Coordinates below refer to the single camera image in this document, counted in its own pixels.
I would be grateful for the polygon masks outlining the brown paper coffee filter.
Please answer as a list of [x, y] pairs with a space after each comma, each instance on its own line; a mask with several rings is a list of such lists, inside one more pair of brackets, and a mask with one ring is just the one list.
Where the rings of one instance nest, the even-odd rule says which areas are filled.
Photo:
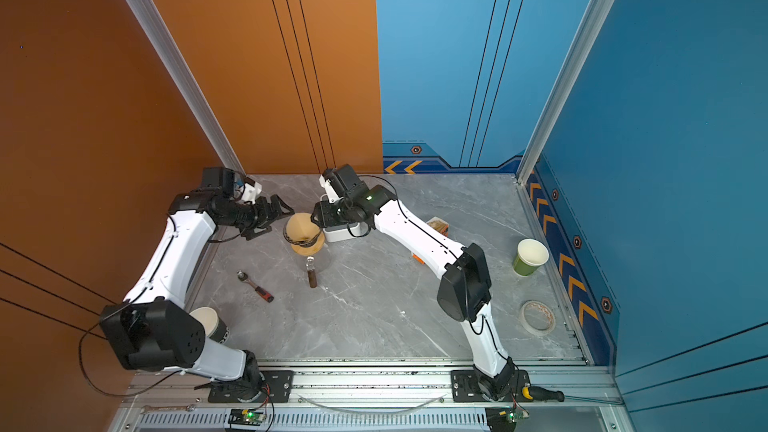
[[321, 229], [311, 221], [311, 215], [304, 212], [292, 215], [284, 227], [287, 227], [288, 233], [294, 240], [311, 238]]

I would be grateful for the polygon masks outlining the clear glass dripper cone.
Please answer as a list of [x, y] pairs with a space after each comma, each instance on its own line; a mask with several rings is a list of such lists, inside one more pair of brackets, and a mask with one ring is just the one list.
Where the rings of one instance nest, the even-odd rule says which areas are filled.
[[298, 246], [298, 247], [302, 247], [302, 248], [310, 248], [310, 247], [314, 246], [318, 242], [318, 240], [319, 240], [319, 238], [320, 238], [320, 236], [322, 234], [323, 234], [323, 231], [321, 229], [319, 229], [318, 232], [314, 236], [312, 236], [311, 238], [304, 238], [304, 239], [296, 239], [296, 240], [294, 240], [290, 236], [290, 234], [288, 233], [287, 227], [284, 227], [284, 229], [283, 229], [283, 237], [284, 237], [284, 239], [289, 244], [295, 245], [295, 246]]

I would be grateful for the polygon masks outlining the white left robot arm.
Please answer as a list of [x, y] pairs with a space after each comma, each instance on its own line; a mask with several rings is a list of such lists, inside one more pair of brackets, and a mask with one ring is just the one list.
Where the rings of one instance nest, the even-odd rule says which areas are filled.
[[292, 215], [278, 195], [247, 186], [237, 196], [222, 188], [177, 195], [164, 235], [138, 282], [122, 303], [103, 309], [99, 326], [126, 370], [189, 373], [207, 387], [240, 402], [259, 400], [266, 384], [252, 352], [233, 349], [206, 335], [185, 309], [186, 295], [204, 249], [220, 227], [252, 240], [273, 222]]

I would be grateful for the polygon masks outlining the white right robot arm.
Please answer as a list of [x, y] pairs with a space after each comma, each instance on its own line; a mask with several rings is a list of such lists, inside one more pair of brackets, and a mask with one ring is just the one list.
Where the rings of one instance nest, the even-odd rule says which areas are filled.
[[328, 216], [345, 226], [364, 223], [403, 245], [420, 258], [439, 279], [436, 302], [461, 324], [481, 393], [491, 401], [529, 399], [527, 372], [503, 347], [494, 324], [491, 286], [483, 249], [464, 246], [438, 233], [399, 200], [392, 186], [369, 188], [363, 182], [351, 187], [319, 180], [326, 198], [315, 206], [320, 224]]

